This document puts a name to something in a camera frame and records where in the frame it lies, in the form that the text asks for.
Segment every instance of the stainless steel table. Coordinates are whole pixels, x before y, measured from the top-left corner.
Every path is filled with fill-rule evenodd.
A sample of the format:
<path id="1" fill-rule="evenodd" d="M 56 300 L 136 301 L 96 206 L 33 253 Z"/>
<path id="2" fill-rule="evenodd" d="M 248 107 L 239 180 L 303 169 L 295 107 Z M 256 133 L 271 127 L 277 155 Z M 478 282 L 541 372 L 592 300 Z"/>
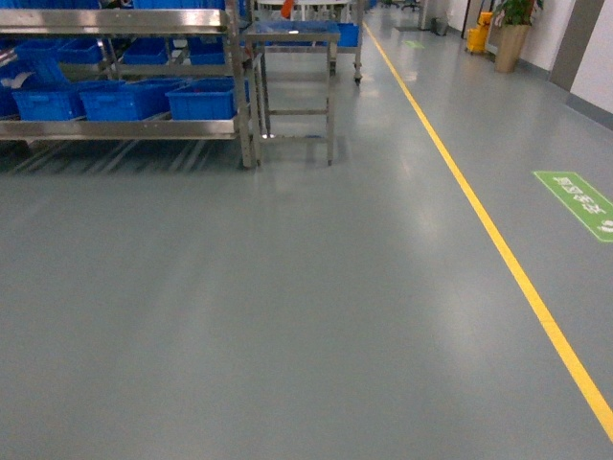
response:
<path id="1" fill-rule="evenodd" d="M 362 40 L 363 40 L 363 22 L 364 22 L 364 10 L 367 0 L 295 0 L 294 9 L 291 12 L 291 19 L 306 20 L 326 20 L 327 17 L 310 17 L 313 14 L 313 7 L 318 8 L 333 8 L 335 6 L 342 6 L 340 17 L 334 18 L 341 24 L 354 24 L 358 27 L 357 44 L 356 46 L 339 46 L 337 53 L 339 55 L 354 55 L 355 61 L 353 62 L 353 68 L 355 72 L 353 79 L 355 84 L 359 85 L 362 81 Z M 251 0 L 251 9 L 255 10 L 256 4 L 258 9 L 278 7 L 284 3 L 284 0 Z M 272 20 L 272 17 L 262 18 L 262 20 Z M 326 50 L 323 48 L 311 48 L 310 52 L 324 53 Z M 284 46 L 276 45 L 270 46 L 267 50 L 268 53 L 286 53 L 287 50 Z"/>
<path id="2" fill-rule="evenodd" d="M 261 164 L 261 143 L 300 141 L 326 142 L 328 164 L 334 155 L 334 85 L 336 81 L 337 43 L 340 38 L 338 26 L 333 21 L 261 21 L 249 26 L 243 37 L 247 49 L 252 54 L 249 68 L 249 94 L 251 99 L 251 122 L 253 128 L 254 154 Z M 266 42 L 290 43 L 297 41 L 312 42 L 315 47 L 326 50 L 326 106 L 321 109 L 284 109 L 274 110 L 269 106 L 268 84 L 266 78 Z M 310 47 L 287 47 L 287 52 L 304 52 Z M 270 116 L 319 115 L 326 116 L 326 135 L 276 136 L 271 132 Z"/>

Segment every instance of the metal cart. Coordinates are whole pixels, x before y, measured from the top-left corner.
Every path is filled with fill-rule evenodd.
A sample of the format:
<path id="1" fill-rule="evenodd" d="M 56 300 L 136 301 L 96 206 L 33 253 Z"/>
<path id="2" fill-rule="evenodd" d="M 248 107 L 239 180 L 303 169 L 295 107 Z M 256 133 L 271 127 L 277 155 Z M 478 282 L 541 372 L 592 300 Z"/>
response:
<path id="1" fill-rule="evenodd" d="M 226 10 L 2 10 L 0 36 L 198 36 L 227 37 L 227 67 L 235 79 L 238 114 L 231 120 L 174 121 L 170 114 L 142 122 L 22 122 L 0 121 L 0 140 L 159 140 L 240 139 L 242 164 L 250 168 L 253 145 L 249 135 L 249 107 L 244 89 L 242 50 L 239 44 L 237 0 L 226 0 Z M 122 69 L 111 57 L 116 72 L 143 74 L 143 69 Z M 167 66 L 149 69 L 152 75 L 207 74 L 211 68 Z"/>

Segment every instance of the potted plant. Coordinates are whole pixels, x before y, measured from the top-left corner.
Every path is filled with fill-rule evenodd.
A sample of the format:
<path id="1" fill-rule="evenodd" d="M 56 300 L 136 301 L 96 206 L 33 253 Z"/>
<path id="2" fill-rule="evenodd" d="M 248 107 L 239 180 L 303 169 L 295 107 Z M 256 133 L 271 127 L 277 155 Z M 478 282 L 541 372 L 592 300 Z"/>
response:
<path id="1" fill-rule="evenodd" d="M 494 9 L 494 25 L 502 27 L 502 40 L 496 54 L 496 72 L 512 72 L 521 55 L 526 35 L 533 24 L 534 11 L 545 0 L 503 0 Z"/>

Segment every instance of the green leaves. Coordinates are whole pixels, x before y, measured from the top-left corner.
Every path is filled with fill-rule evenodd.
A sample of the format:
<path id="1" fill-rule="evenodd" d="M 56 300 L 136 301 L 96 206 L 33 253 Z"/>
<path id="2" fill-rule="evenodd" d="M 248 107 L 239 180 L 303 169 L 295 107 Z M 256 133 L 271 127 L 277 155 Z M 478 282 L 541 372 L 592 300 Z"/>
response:
<path id="1" fill-rule="evenodd" d="M 503 0 L 494 10 L 494 21 L 501 25 L 532 25 L 534 9 L 543 8 L 545 0 Z"/>

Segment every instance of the red object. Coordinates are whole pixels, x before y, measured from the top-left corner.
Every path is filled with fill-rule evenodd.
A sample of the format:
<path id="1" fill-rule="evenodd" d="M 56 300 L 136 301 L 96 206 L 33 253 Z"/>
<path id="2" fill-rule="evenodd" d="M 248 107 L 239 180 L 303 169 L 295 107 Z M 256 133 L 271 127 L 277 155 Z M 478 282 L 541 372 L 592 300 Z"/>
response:
<path id="1" fill-rule="evenodd" d="M 281 17 L 289 19 L 291 11 L 294 8 L 294 0 L 284 0 L 284 5 L 281 7 Z"/>

